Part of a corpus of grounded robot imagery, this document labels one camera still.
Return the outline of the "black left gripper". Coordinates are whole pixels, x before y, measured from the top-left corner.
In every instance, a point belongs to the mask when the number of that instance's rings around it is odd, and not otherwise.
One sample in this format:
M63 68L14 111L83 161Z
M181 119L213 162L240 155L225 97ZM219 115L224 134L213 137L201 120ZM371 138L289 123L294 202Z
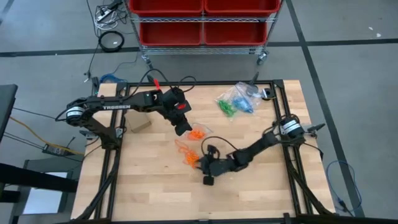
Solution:
M185 116L192 108L185 98L183 90L172 87L162 95L162 106L160 114L172 124L176 124L174 129L178 136L186 131L191 131L192 127Z

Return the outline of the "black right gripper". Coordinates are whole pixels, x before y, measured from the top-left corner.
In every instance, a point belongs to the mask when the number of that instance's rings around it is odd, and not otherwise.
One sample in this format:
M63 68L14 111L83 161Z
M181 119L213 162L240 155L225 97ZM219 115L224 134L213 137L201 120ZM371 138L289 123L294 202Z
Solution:
M194 162L193 168L202 171L203 184L212 186L215 178L227 172L234 172L238 167L238 163L232 158L220 159L215 154L206 154Z

